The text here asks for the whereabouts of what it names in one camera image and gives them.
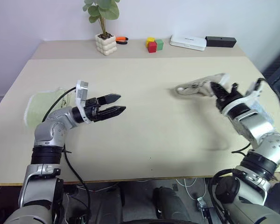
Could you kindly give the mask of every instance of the orange scissors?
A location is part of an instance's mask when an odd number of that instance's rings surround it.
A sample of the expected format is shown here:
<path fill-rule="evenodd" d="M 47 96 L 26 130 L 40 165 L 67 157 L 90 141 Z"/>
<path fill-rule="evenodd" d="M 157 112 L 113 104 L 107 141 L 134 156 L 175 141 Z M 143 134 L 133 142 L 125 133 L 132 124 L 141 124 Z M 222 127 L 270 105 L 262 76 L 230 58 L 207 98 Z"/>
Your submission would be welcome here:
<path fill-rule="evenodd" d="M 125 37 L 125 36 L 118 36 L 116 37 L 116 43 L 118 44 L 127 44 L 127 40 L 129 38 Z"/>

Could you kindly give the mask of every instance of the white plant pot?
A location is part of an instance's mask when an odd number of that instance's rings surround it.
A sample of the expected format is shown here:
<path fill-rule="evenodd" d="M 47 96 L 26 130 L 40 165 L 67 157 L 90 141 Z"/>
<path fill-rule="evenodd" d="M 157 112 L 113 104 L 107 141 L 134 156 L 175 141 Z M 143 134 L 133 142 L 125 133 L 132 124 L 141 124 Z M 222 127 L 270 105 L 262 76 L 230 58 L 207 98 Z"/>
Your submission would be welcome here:
<path fill-rule="evenodd" d="M 97 45 L 97 50 L 99 52 L 108 56 L 109 54 L 112 54 L 117 50 L 115 36 L 112 36 L 105 40 L 99 38 L 98 36 L 99 34 L 95 35 L 95 44 Z"/>

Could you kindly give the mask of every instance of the yellow block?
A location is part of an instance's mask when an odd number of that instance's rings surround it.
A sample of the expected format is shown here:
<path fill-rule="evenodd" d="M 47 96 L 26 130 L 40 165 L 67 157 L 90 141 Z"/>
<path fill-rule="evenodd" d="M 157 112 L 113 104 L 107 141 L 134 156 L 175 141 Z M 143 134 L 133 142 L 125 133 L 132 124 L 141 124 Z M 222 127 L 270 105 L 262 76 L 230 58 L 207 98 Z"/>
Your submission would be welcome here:
<path fill-rule="evenodd" d="M 154 38 L 153 38 L 153 37 L 148 37 L 148 38 L 147 38 L 146 44 L 145 44 L 146 47 L 148 46 L 148 43 L 149 43 L 149 42 L 154 42 Z"/>

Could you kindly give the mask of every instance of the red block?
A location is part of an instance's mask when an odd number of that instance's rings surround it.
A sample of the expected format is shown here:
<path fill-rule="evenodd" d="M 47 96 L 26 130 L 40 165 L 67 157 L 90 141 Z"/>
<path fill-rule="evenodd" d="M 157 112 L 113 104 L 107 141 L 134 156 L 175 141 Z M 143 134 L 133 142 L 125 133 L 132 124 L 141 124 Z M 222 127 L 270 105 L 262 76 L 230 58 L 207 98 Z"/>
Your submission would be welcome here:
<path fill-rule="evenodd" d="M 154 53 L 157 51 L 157 43 L 156 42 L 149 42 L 147 46 L 149 53 Z"/>

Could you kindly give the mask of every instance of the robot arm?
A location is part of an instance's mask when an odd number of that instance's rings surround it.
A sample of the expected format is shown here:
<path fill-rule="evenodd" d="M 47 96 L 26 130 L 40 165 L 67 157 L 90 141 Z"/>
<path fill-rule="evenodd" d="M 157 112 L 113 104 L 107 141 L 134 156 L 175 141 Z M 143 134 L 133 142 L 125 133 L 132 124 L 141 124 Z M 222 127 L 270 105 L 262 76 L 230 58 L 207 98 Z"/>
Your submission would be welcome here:
<path fill-rule="evenodd" d="M 217 108 L 252 148 L 240 165 L 231 170 L 232 176 L 218 182 L 215 195 L 224 215 L 233 223 L 280 223 L 280 215 L 263 206 L 269 181 L 280 163 L 280 133 L 263 114 L 250 108 L 261 91 L 261 80 L 246 97 L 237 91 L 237 86 L 233 84 L 228 93 L 219 84 L 211 83 Z"/>
<path fill-rule="evenodd" d="M 100 111 L 102 105 L 115 102 L 120 95 L 109 94 L 86 100 L 88 83 L 78 81 L 77 107 L 65 107 L 53 111 L 35 129 L 35 142 L 31 164 L 27 166 L 19 196 L 19 209 L 6 224 L 51 224 L 62 204 L 63 180 L 60 175 L 60 159 L 67 132 L 79 123 L 91 123 L 115 117 L 125 106 L 113 106 Z"/>

